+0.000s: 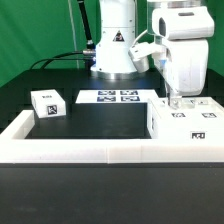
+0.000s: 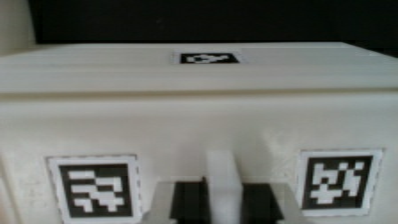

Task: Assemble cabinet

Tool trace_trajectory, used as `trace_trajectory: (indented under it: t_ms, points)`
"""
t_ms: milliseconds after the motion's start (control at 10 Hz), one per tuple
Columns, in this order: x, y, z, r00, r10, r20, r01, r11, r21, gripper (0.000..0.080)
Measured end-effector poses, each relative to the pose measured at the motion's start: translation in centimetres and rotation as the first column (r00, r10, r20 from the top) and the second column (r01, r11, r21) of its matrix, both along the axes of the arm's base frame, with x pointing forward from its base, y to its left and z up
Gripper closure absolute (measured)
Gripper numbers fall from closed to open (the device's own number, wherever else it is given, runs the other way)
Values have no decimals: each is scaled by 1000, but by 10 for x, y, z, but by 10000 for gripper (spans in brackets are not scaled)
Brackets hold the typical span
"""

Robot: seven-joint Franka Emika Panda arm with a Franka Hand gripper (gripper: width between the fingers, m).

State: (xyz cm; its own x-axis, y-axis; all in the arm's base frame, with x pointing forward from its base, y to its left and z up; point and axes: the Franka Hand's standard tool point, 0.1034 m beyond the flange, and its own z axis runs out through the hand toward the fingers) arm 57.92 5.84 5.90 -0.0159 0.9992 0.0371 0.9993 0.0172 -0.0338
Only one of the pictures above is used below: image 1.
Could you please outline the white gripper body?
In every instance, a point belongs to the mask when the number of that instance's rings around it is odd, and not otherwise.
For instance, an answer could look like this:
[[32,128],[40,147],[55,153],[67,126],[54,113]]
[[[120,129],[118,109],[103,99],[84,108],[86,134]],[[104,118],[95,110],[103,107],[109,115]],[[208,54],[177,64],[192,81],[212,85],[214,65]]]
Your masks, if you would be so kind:
[[199,95],[205,84],[208,42],[205,39],[164,41],[163,77],[173,96]]

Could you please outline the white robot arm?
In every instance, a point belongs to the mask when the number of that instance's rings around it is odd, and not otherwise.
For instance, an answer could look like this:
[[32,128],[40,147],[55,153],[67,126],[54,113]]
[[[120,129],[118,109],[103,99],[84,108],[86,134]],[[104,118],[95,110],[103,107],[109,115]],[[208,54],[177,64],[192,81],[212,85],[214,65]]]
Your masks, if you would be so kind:
[[96,45],[96,77],[125,79],[149,69],[149,58],[163,76],[168,105],[181,106],[184,96],[196,96],[205,83],[214,21],[203,0],[147,0],[151,43],[136,33],[136,0],[99,0],[101,39]]

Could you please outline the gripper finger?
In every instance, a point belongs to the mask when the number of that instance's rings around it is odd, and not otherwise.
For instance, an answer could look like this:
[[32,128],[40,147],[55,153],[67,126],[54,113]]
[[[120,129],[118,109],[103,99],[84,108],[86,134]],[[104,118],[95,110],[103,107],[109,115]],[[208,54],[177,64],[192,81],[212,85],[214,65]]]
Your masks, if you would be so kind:
[[172,97],[172,107],[174,109],[180,109],[182,106],[182,97],[181,96],[173,96]]
[[168,105],[172,106],[171,88],[168,84],[166,84],[166,96],[168,98]]

